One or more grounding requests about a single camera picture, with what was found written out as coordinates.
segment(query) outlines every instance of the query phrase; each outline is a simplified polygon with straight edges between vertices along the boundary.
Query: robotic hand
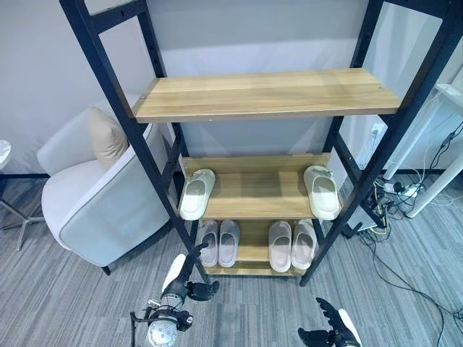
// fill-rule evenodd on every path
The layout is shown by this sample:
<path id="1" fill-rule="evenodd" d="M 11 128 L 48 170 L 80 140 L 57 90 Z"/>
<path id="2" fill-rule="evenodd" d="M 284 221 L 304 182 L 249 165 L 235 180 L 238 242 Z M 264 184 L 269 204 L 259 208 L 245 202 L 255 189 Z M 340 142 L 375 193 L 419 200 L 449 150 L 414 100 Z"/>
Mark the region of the robotic hand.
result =
<path id="1" fill-rule="evenodd" d="M 191 327 L 193 316 L 187 311 L 180 311 L 187 296 L 195 301 L 211 300 L 218 291 L 218 281 L 212 284 L 189 282 L 195 260 L 200 250 L 207 244 L 195 247 L 193 253 L 179 254 L 172 262 L 169 273 L 162 286 L 161 302 L 148 300 L 143 319 L 130 312 L 132 320 L 132 347 L 135 347 L 135 323 L 148 323 L 148 334 L 143 347 L 171 347 L 177 339 L 177 331 Z"/>
<path id="2" fill-rule="evenodd" d="M 309 347 L 362 347 L 357 329 L 355 329 L 346 310 L 336 310 L 326 300 L 317 298 L 323 314 L 328 318 L 328 324 L 333 330 L 311 330 L 305 331 L 301 327 L 297 331 L 302 342 Z"/>

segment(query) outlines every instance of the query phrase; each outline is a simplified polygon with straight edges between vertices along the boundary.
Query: power strip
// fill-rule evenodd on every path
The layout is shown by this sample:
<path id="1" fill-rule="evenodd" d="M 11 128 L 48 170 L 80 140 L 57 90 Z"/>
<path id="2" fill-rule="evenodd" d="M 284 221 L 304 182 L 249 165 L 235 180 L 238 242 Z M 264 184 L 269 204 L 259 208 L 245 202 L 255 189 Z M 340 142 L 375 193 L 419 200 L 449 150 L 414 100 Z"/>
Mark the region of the power strip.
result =
<path id="1" fill-rule="evenodd" d="M 416 197 L 419 186 L 420 186 L 419 183 L 409 184 L 408 186 L 405 186 L 404 191 L 396 192 L 394 190 L 394 185 L 392 183 L 385 183 L 384 191 L 390 194 L 404 195 L 405 197 Z"/>

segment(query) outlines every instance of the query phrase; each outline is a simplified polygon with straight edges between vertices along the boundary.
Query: round white stool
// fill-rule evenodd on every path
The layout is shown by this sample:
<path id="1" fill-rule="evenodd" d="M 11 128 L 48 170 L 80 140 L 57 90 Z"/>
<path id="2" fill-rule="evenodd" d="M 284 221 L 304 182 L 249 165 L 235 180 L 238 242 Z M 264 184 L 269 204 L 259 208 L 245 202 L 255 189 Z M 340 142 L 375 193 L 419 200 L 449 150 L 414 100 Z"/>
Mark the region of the round white stool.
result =
<path id="1" fill-rule="evenodd" d="M 11 159 L 12 156 L 12 146 L 11 144 L 6 141 L 6 140 L 0 140 L 0 170 L 5 167 L 6 164 L 8 164 L 9 160 Z M 20 251 L 21 246 L 22 246 L 22 239 L 24 238 L 24 232 L 26 230 L 26 227 L 29 223 L 37 223 L 37 222 L 44 222 L 45 219 L 43 217 L 27 217 L 26 215 L 23 215 L 20 211 L 12 207 L 8 202 L 3 200 L 2 197 L 0 197 L 0 206 L 5 207 L 9 212 L 13 213 L 14 215 L 18 216 L 21 218 L 21 231 L 20 231 L 20 237 L 17 240 L 17 247 L 16 250 Z M 15 226 L 6 226 L 3 228 L 0 228 L 0 231 L 6 230 L 13 228 Z"/>

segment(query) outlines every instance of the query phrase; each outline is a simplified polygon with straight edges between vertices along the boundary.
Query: white armchair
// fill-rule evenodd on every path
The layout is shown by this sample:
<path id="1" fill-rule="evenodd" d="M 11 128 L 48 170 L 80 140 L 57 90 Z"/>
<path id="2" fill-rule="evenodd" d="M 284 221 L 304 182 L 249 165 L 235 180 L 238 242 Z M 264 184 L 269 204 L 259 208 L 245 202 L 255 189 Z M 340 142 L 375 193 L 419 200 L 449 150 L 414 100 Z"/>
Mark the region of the white armchair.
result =
<path id="1" fill-rule="evenodd" d="M 127 100 L 133 106 L 137 97 Z M 95 106 L 115 118 L 107 100 Z M 162 172 L 167 154 L 159 126 L 149 124 L 143 136 Z M 37 157 L 51 177 L 43 188 L 42 210 L 52 235 L 107 274 L 108 264 L 169 220 L 132 146 L 108 171 L 96 160 L 87 111 L 61 128 Z M 169 192 L 177 201 L 173 185 Z"/>

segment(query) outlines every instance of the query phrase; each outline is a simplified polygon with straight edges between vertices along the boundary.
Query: white slipper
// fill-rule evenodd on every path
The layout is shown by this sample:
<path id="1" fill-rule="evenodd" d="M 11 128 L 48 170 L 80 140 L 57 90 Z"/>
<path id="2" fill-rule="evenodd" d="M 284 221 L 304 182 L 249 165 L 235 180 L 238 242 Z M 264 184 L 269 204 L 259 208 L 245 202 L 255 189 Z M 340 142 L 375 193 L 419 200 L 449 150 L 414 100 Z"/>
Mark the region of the white slipper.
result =
<path id="1" fill-rule="evenodd" d="M 185 220 L 200 219 L 208 206 L 209 197 L 216 183 L 212 170 L 203 168 L 187 179 L 187 186 L 180 205 L 180 217 Z"/>
<path id="2" fill-rule="evenodd" d="M 232 267 L 237 261 L 239 226 L 232 220 L 224 220 L 220 225 L 218 243 L 218 263 L 222 267 Z"/>
<path id="3" fill-rule="evenodd" d="M 279 221 L 272 224 L 268 232 L 270 266 L 278 273 L 291 267 L 291 226 Z"/>
<path id="4" fill-rule="evenodd" d="M 304 172 L 310 209 L 321 220 L 333 220 L 339 214 L 339 199 L 333 173 L 322 166 L 309 166 Z"/>
<path id="5" fill-rule="evenodd" d="M 201 249 L 201 263 L 205 267 L 213 267 L 218 262 L 218 224 L 215 220 L 206 221 L 197 231 L 200 244 L 208 244 Z"/>
<path id="6" fill-rule="evenodd" d="M 300 220 L 294 230 L 291 263 L 297 269 L 306 270 L 312 263 L 317 247 L 317 236 L 310 219 Z"/>

